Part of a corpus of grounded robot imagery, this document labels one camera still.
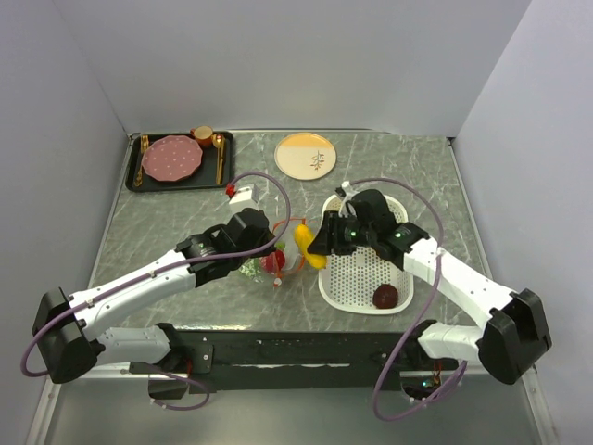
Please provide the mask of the red toy fruit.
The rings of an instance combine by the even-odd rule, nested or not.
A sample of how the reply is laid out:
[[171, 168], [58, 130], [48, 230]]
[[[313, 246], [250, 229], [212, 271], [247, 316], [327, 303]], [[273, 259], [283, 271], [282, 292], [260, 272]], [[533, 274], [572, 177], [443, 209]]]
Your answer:
[[281, 250], [275, 250], [273, 253], [259, 260], [261, 269], [266, 273], [279, 273], [285, 266], [285, 255]]

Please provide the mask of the clear orange zip bag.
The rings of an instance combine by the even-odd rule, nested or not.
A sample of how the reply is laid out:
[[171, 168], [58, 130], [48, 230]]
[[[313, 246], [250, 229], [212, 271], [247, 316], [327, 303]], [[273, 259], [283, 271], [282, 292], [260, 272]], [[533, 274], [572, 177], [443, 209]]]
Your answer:
[[294, 230], [301, 223], [305, 224], [306, 219], [292, 217], [289, 220], [289, 224], [287, 226], [286, 231], [277, 241], [277, 242], [283, 241], [285, 243], [284, 255], [285, 255], [285, 259], [286, 259], [286, 264], [285, 264], [281, 274], [274, 276], [274, 275], [265, 273], [261, 277], [260, 280], [255, 281], [252, 279], [253, 281], [255, 281], [256, 283], [269, 282], [274, 287], [278, 287], [284, 282], [286, 277], [299, 272], [303, 268], [305, 259], [301, 255], [301, 253], [295, 243], [295, 240], [294, 240]]

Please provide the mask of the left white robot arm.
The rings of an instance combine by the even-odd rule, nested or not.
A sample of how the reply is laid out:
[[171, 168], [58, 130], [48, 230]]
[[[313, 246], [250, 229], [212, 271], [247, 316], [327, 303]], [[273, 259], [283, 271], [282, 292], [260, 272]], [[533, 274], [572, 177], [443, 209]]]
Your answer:
[[246, 260], [273, 252], [269, 225], [262, 211], [244, 209], [112, 282], [71, 295], [59, 287], [46, 292], [32, 326], [45, 374], [64, 384], [113, 362], [177, 370], [184, 350], [170, 325], [129, 330], [117, 324], [145, 306], [222, 279]]

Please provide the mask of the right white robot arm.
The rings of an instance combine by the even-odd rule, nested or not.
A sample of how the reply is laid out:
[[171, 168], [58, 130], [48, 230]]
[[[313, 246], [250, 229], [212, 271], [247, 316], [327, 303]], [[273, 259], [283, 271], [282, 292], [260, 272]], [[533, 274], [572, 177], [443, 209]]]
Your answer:
[[434, 284], [473, 320], [471, 326], [425, 321], [405, 337], [407, 362], [426, 369], [438, 359], [479, 362], [499, 382], [514, 384], [552, 346], [540, 297], [500, 285], [449, 252], [418, 225], [394, 213], [387, 196], [367, 189], [325, 210], [317, 233], [300, 224], [294, 239], [307, 262], [330, 270], [330, 259], [361, 249]]

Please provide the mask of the yellow toy banana piece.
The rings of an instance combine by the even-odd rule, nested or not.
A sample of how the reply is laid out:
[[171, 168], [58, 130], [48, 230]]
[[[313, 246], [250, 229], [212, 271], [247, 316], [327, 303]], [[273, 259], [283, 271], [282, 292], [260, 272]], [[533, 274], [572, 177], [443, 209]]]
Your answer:
[[294, 230], [294, 240], [305, 261], [314, 269], [322, 270], [327, 265], [327, 257], [309, 253], [309, 246], [314, 240], [311, 230], [304, 224], [299, 224]]

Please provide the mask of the green toy grapes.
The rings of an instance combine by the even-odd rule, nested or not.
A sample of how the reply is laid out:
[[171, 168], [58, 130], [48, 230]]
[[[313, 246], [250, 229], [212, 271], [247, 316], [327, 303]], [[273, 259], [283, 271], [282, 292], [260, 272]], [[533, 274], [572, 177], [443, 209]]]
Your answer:
[[[284, 252], [284, 248], [285, 248], [285, 243], [283, 241], [277, 242], [274, 245], [274, 249], [272, 250], [271, 253], [273, 253], [275, 250], [281, 250], [282, 252]], [[266, 273], [260, 267], [259, 260], [262, 257], [249, 259], [240, 267], [239, 272], [242, 273], [244, 276], [251, 278], [255, 281], [260, 280], [261, 277]], [[276, 275], [280, 275], [281, 272], [282, 271], [280, 271], [279, 273], [268, 273], [268, 274], [276, 276]]]

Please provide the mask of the dark maroon toy fruit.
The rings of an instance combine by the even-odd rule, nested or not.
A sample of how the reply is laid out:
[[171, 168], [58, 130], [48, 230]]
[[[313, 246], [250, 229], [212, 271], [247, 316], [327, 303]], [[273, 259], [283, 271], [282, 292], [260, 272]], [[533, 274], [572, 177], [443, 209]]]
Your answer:
[[379, 310], [393, 309], [398, 305], [398, 290], [390, 284], [379, 285], [372, 295], [372, 304]]

